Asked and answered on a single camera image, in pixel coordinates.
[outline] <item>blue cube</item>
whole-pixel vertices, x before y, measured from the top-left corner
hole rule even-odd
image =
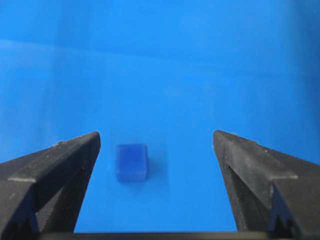
[[[141,182],[147,178],[148,153],[144,144],[118,145],[116,176],[119,182]]]

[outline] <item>blue surface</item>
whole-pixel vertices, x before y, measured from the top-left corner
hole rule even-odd
[[[119,182],[141,182],[148,172],[147,146],[127,144],[116,147],[116,177]]]
[[[0,159],[97,130],[77,232],[235,230],[213,131],[320,163],[319,13],[318,0],[1,1]],[[115,147],[133,143],[150,178],[128,186]]]

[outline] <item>blue wall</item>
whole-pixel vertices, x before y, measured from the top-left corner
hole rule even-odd
[[[220,129],[320,164],[320,2],[0,3],[0,161],[97,130],[77,232],[235,230]],[[121,184],[117,144],[145,143]]]

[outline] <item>small blue block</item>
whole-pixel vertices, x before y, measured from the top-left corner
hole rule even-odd
[[[118,145],[116,177],[119,182],[141,182],[147,178],[148,153],[144,144]]]

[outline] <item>black plastic part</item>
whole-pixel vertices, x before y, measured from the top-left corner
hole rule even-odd
[[[92,132],[0,164],[1,239],[72,232],[99,149],[100,136]]]
[[[238,231],[320,239],[320,166],[216,131],[214,151]]]
[[[47,233],[36,240],[268,240],[268,232]]]

